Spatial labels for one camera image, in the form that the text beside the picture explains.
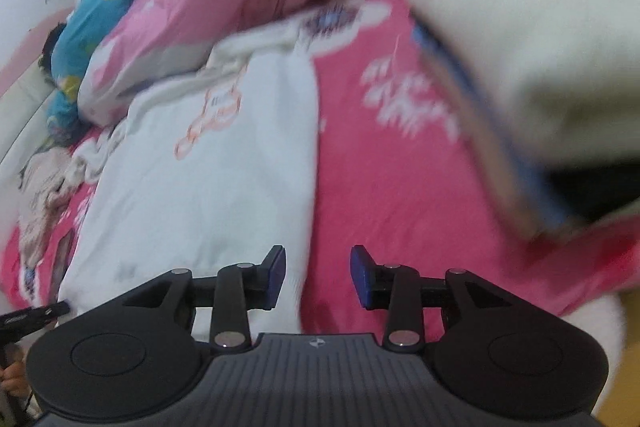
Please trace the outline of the operator hand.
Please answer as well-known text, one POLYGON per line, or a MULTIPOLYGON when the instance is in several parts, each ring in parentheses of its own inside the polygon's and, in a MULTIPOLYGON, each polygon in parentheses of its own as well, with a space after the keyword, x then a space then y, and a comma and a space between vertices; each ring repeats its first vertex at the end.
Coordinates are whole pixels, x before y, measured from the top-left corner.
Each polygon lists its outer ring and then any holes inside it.
POLYGON ((30 395, 30 387, 26 378, 25 363, 17 360, 1 369, 1 388, 8 395, 17 399, 26 399, 30 395))

